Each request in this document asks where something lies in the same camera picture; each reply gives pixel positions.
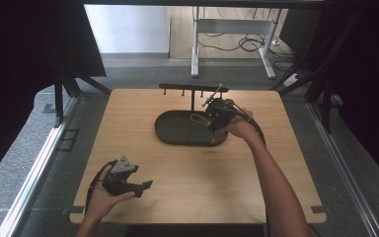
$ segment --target person's left hand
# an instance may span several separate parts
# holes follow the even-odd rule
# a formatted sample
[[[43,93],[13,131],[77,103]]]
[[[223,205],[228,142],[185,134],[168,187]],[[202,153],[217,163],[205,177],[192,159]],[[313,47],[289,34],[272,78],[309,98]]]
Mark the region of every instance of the person's left hand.
[[[128,192],[115,197],[106,191],[106,189],[103,187],[102,180],[106,177],[106,174],[110,169],[111,166],[108,166],[101,173],[99,180],[96,182],[94,190],[91,194],[86,217],[91,217],[94,220],[101,221],[108,213],[110,213],[110,211],[117,203],[133,198],[135,196],[135,192]]]

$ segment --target wooden table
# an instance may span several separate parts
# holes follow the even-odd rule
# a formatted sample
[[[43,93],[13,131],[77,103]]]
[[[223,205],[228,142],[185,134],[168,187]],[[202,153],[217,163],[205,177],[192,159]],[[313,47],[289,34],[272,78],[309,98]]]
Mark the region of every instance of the wooden table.
[[[195,95],[195,110],[210,93]],[[279,95],[272,91],[229,91],[230,98],[254,112],[267,148],[291,183],[309,223],[322,223],[325,213]],[[169,110],[190,110],[190,96],[182,91],[113,90],[74,205],[85,204],[88,187],[109,161],[126,155],[139,166],[130,183],[153,180],[141,198],[114,207],[105,222],[265,223],[265,204],[250,149],[231,134],[214,147],[169,145],[156,137],[154,123]],[[71,213],[74,223],[82,213]]]

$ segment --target white wall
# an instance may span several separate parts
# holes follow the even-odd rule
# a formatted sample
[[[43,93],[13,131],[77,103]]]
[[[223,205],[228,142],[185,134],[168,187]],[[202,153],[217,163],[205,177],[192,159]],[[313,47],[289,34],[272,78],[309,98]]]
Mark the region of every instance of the white wall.
[[[164,6],[85,5],[100,53],[169,52]]]

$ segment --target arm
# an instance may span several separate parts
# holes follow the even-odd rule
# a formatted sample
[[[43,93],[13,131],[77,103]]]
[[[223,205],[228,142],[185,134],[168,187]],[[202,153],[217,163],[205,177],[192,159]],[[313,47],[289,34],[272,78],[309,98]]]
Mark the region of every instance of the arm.
[[[108,166],[100,176],[100,180],[103,180],[107,172],[110,170],[111,166]],[[92,191],[91,200],[89,202],[88,211],[82,220],[81,225],[76,236],[78,237],[88,237],[97,236],[98,226],[103,220],[103,218],[113,209],[113,207],[124,200],[133,198],[135,196],[134,192],[129,192],[122,194],[120,196],[114,197],[110,195],[106,189],[104,189],[101,181],[95,184],[94,190]]]
[[[244,139],[254,156],[273,236],[310,236],[300,202],[253,126],[235,117],[225,130]]]

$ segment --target black tray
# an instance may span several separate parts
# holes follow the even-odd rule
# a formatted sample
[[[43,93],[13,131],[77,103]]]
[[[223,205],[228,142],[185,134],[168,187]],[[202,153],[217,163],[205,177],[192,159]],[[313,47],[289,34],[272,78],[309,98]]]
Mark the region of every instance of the black tray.
[[[205,112],[167,111],[155,121],[156,135],[161,141],[174,145],[216,146],[226,140],[227,132],[214,134],[204,123],[191,120],[191,114],[207,119]]]

